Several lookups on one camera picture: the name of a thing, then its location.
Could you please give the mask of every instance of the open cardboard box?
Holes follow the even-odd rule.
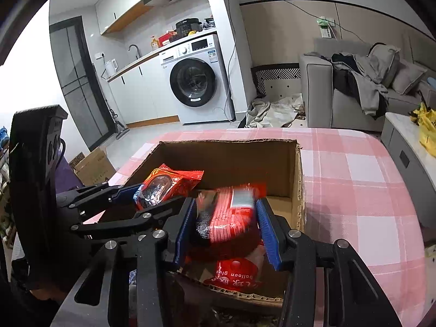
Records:
[[[104,182],[116,173],[108,157],[99,147],[81,160],[74,170],[86,186]]]
[[[203,178],[196,187],[201,190],[244,183],[266,183],[267,199],[274,213],[285,217],[290,227],[304,231],[303,176],[299,145],[295,140],[159,143],[130,176],[126,185],[141,183],[161,164],[177,170],[203,170]],[[205,294],[207,291],[207,294],[213,293],[215,304],[220,297],[230,296],[256,305],[281,307],[288,274],[275,272],[266,257],[260,278],[262,285],[251,294],[202,285],[205,279],[212,277],[214,271],[214,263],[194,262],[189,269],[182,270],[179,280],[185,292],[190,286],[193,291],[200,287]]]

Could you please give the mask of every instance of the cabinet handle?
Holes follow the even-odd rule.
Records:
[[[407,168],[408,164],[410,163],[410,160],[408,159],[407,155],[404,153],[403,150],[400,152],[400,160],[403,162],[403,165],[405,168]]]

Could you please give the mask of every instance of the faucet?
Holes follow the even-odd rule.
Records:
[[[142,55],[141,55],[141,52],[139,51],[138,45],[136,45],[136,44],[130,44],[130,45],[129,45],[129,50],[128,50],[128,51],[130,51],[130,48],[131,48],[131,47],[135,47],[135,48],[137,49],[137,54],[138,54],[137,59],[138,59],[138,57],[141,58]]]

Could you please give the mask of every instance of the white side table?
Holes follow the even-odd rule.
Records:
[[[409,116],[386,113],[381,141],[407,186],[420,224],[436,228],[436,158],[419,143]]]

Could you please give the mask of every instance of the blue gripper pad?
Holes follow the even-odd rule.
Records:
[[[262,236],[263,244],[267,250],[268,261],[276,271],[282,269],[282,259],[280,257],[280,244],[275,234],[273,224],[271,222],[271,215],[274,216],[270,205],[266,198],[258,199],[256,201],[256,215],[257,222],[259,223],[260,233]]]
[[[182,226],[180,227],[179,235],[176,240],[176,252],[174,256],[174,263],[177,266],[184,264],[186,257],[186,250],[189,244],[190,233],[193,226],[195,225],[195,220],[197,219],[197,202],[192,200],[187,211],[185,218],[183,220]]]
[[[118,191],[118,194],[115,198],[113,198],[113,202],[117,204],[121,203],[134,203],[133,197],[141,184],[137,184],[135,186],[130,186],[126,188],[121,188]]]

